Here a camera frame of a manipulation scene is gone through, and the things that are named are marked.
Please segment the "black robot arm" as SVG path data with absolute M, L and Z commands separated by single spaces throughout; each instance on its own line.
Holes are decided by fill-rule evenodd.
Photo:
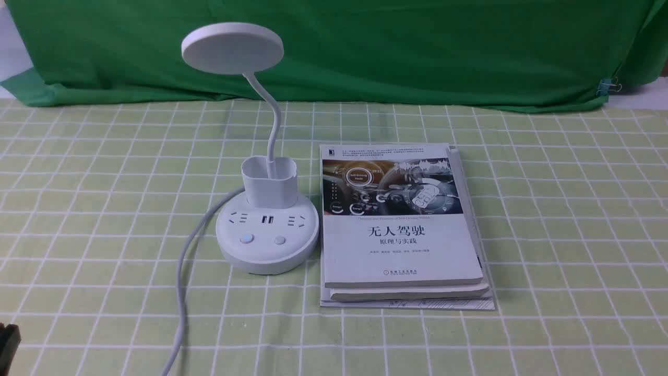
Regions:
M 0 335 L 1 375 L 8 375 L 15 353 L 21 343 L 20 328 L 16 324 L 1 323 Z

